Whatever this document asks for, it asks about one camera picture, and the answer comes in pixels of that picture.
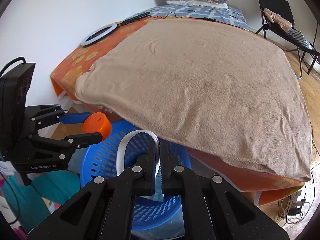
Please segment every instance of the teal fabric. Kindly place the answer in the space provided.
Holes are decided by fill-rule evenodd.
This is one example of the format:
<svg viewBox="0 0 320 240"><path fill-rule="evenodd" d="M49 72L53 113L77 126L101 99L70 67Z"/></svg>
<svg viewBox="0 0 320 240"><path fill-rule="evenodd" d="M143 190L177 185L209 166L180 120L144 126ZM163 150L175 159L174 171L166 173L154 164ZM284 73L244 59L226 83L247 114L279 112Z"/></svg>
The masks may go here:
<svg viewBox="0 0 320 240"><path fill-rule="evenodd" d="M26 233L50 215L42 197L62 205L80 190L79 176L70 171L47 172L35 178L31 186L20 186L12 176L1 190L15 216L18 215L18 205L8 183L17 196L20 206L19 222Z"/></svg>

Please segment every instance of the blue plaid bedsheet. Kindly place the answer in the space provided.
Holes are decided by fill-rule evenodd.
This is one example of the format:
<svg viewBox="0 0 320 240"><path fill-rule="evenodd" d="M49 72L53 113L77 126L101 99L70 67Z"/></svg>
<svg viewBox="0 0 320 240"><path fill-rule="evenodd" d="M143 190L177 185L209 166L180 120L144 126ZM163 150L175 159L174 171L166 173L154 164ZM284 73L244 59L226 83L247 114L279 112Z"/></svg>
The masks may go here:
<svg viewBox="0 0 320 240"><path fill-rule="evenodd" d="M207 6L197 5L160 5L151 9L145 10L144 12L150 12L151 16L167 16L170 12L175 12L179 16L189 16L195 18L211 18L219 22L230 24L233 26L240 27L248 31L248 26L242 11L237 8L229 7L229 9L220 9Z"/></svg>

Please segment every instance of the black folding chair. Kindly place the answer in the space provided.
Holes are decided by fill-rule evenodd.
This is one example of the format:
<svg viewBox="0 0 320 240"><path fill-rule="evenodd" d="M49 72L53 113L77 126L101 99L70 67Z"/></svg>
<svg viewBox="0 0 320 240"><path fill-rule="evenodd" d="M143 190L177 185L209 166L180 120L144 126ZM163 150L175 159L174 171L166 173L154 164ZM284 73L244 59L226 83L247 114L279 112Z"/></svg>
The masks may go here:
<svg viewBox="0 0 320 240"><path fill-rule="evenodd" d="M286 0L259 0L259 3L260 3L260 10L261 10L262 27L256 32L256 34L260 33L263 30L264 38L267 39L266 30L270 30L273 33L277 34L281 38L285 39L286 41L292 43L293 45L295 45L297 47L296 49L291 49L291 50L286 50L286 49L282 49L282 48L281 49L284 51L287 51L287 52L291 52L291 51L298 52L299 64L300 64L300 76L296 75L296 77L298 79L302 78L302 63L301 62L304 61L303 59L304 59L306 53L310 54L311 57L313 58L313 62L311 64L310 68L308 68L308 66L306 64L307 69L308 69L307 74L310 74L315 62L316 61L318 62L318 57L320 56L320 53L318 51L316 51L313 44L312 44L312 47L314 50L311 50L311 49L308 49L308 48L305 48L304 46L302 46L299 42L297 42L296 40L291 38L277 23L270 22L264 13L264 9L267 8L270 11L273 11L274 13L281 15L284 19L291 22L292 27L294 28L294 20L293 20L291 8L290 8L288 1L286 1ZM300 57L300 50L303 51L302 57Z"/></svg>

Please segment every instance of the orange plastic lid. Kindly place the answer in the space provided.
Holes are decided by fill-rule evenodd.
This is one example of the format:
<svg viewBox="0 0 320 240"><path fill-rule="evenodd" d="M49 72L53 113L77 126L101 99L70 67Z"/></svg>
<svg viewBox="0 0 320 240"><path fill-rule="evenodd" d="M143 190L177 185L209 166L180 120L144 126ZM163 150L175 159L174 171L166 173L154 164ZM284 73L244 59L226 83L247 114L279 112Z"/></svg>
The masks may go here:
<svg viewBox="0 0 320 240"><path fill-rule="evenodd" d="M104 113L94 113L84 121L82 130L84 133L99 132L104 141L110 135L112 125Z"/></svg>

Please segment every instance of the silver screw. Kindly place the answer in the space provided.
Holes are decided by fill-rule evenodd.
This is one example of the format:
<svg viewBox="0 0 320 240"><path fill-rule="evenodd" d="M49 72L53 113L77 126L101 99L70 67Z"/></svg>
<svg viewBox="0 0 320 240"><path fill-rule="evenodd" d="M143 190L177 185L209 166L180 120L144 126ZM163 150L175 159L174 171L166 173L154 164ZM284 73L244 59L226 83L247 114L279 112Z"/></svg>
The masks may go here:
<svg viewBox="0 0 320 240"><path fill-rule="evenodd" d="M95 177L93 180L96 184L101 184L104 181L104 178L101 176Z"/></svg>
<svg viewBox="0 0 320 240"><path fill-rule="evenodd" d="M142 171L142 168L140 166L134 166L134 167L132 167L132 171L133 172L140 172L140 171Z"/></svg>
<svg viewBox="0 0 320 240"><path fill-rule="evenodd" d="M221 183L221 182L222 182L222 178L221 178L220 176L218 176L218 175L213 176L213 177L212 177L212 180L213 180L213 182L215 182L215 183Z"/></svg>
<svg viewBox="0 0 320 240"><path fill-rule="evenodd" d="M183 171L184 171L184 167L178 165L178 166L175 166L174 170L175 170L176 172L183 172Z"/></svg>

